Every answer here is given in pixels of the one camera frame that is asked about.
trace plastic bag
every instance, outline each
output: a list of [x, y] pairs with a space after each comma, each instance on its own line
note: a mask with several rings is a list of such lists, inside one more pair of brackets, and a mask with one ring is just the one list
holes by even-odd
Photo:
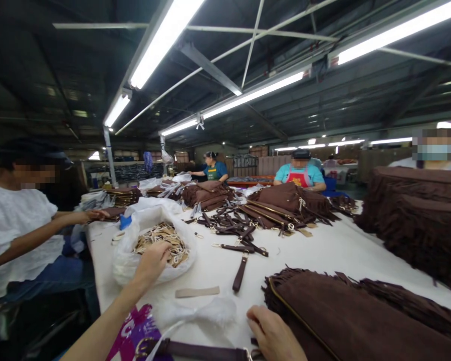
[[132, 214], [134, 214], [135, 212], [139, 212], [139, 211], [142, 211], [147, 208], [158, 207], [158, 206], [163, 206], [165, 209], [167, 209], [169, 212], [171, 212], [173, 214], [182, 213], [182, 207], [179, 204], [177, 204], [177, 202], [175, 202], [171, 199], [140, 197], [139, 201], [136, 204], [127, 207], [127, 209], [125, 210], [125, 213], [124, 213], [124, 217], [129, 217]]
[[163, 206], [148, 208], [132, 214], [132, 223], [127, 227], [124, 237], [114, 249], [112, 273], [117, 283], [124, 286], [134, 277], [135, 270], [141, 258], [141, 255], [133, 253], [138, 237], [145, 230], [161, 222], [166, 222], [175, 227], [175, 231], [189, 250], [189, 255], [176, 268], [167, 264], [156, 284], [179, 277], [194, 263], [197, 254], [197, 245], [192, 229]]
[[181, 172], [180, 174], [176, 175], [174, 178], [172, 178], [174, 182], [191, 182], [192, 176], [188, 173]]

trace white shirt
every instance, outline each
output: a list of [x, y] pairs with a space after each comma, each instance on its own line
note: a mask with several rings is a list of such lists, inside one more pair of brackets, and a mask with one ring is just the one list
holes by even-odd
[[[401, 159], [397, 160], [393, 163], [391, 163], [389, 166], [403, 166], [407, 168], [416, 168], [416, 161], [411, 158]], [[441, 168], [442, 170], [451, 170], [451, 161], [444, 164], [444, 167]]]
[[[50, 222], [57, 206], [41, 191], [10, 191], [0, 187], [0, 255], [13, 239]], [[0, 266], [0, 297], [7, 294], [9, 282], [35, 279], [62, 253], [64, 237], [53, 236], [36, 249]]]

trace worker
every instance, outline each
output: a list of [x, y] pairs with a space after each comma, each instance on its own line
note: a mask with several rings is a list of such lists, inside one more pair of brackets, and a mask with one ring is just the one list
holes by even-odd
[[227, 174], [227, 167], [224, 163], [217, 161], [217, 153], [212, 151], [204, 154], [205, 164], [207, 167], [203, 171], [199, 172], [189, 172], [190, 175], [196, 176], [207, 176], [207, 180], [219, 181], [227, 184], [227, 179], [229, 175]]
[[[130, 310], [153, 287], [165, 268], [171, 244], [159, 241], [141, 256], [132, 280], [100, 318], [67, 350], [61, 361], [105, 361]], [[252, 306], [246, 314], [266, 361], [307, 361], [289, 326], [265, 306]]]
[[53, 182], [58, 169], [70, 166], [61, 148], [43, 140], [21, 138], [0, 148], [0, 302], [83, 289], [96, 319], [100, 309], [92, 262], [73, 257], [70, 237], [64, 240], [59, 233], [108, 214], [57, 212], [37, 190]]
[[326, 190], [324, 178], [319, 169], [310, 163], [311, 152], [308, 149], [297, 149], [292, 153], [292, 163], [279, 168], [274, 185], [294, 182], [297, 186], [314, 192]]
[[389, 166], [451, 170], [451, 129], [422, 130], [413, 143], [413, 157], [394, 161]]
[[330, 155], [327, 161], [324, 162], [324, 167], [334, 168], [337, 167], [337, 160], [334, 159], [334, 155]]

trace zipper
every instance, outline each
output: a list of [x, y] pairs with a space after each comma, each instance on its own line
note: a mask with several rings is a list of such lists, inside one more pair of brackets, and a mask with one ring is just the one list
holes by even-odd
[[307, 328], [307, 330], [312, 334], [312, 336], [314, 336], [317, 339], [317, 341], [319, 341], [319, 343], [331, 354], [331, 356], [336, 361], [341, 361], [339, 356], [336, 355], [336, 353], [324, 342], [324, 340], [322, 338], [320, 338], [318, 336], [318, 334], [316, 332], [314, 332], [314, 330], [310, 327], [310, 325], [305, 320], [303, 320], [297, 314], [297, 312], [277, 293], [277, 291], [274, 289], [274, 285], [273, 285], [270, 277], [269, 277], [269, 286], [271, 287], [271, 290], [272, 290], [272, 293], [274, 294], [274, 296], [276, 296], [282, 302], [282, 304], [285, 305], [287, 307], [287, 309], [292, 312], [292, 314]]
[[288, 215], [288, 214], [282, 213], [282, 212], [280, 212], [280, 211], [276, 211], [276, 210], [274, 210], [274, 209], [272, 209], [272, 208], [266, 207], [266, 206], [261, 205], [261, 204], [259, 204], [259, 203], [257, 203], [257, 202], [254, 202], [254, 201], [249, 201], [249, 200], [248, 200], [248, 202], [252, 203], [253, 205], [255, 205], [255, 206], [257, 206], [257, 207], [267, 209], [268, 211], [271, 211], [271, 212], [277, 213], [278, 215], [281, 215], [281, 216], [283, 216], [283, 217], [286, 217], [286, 219], [288, 219], [288, 220], [290, 220], [290, 221], [293, 221], [293, 222], [296, 222], [296, 223], [300, 223], [297, 219], [295, 219], [294, 217], [292, 217], [292, 216], [290, 216], [290, 215]]
[[253, 212], [259, 213], [261, 216], [264, 216], [264, 217], [270, 219], [271, 221], [274, 221], [274, 222], [276, 222], [276, 223], [281, 224], [283, 227], [286, 226], [286, 224], [285, 224], [284, 222], [280, 222], [280, 221], [278, 221], [277, 219], [275, 219], [274, 217], [271, 217], [271, 216], [268, 216], [268, 215], [265, 214], [265, 213], [259, 212], [258, 210], [254, 209], [254, 208], [248, 207], [248, 205], [243, 205], [243, 206], [246, 207], [247, 209], [250, 209], [250, 210], [253, 211]]

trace stack of bags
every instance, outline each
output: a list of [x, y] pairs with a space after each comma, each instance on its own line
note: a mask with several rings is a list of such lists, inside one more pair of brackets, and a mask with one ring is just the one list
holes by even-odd
[[451, 171], [376, 168], [355, 222], [451, 288]]

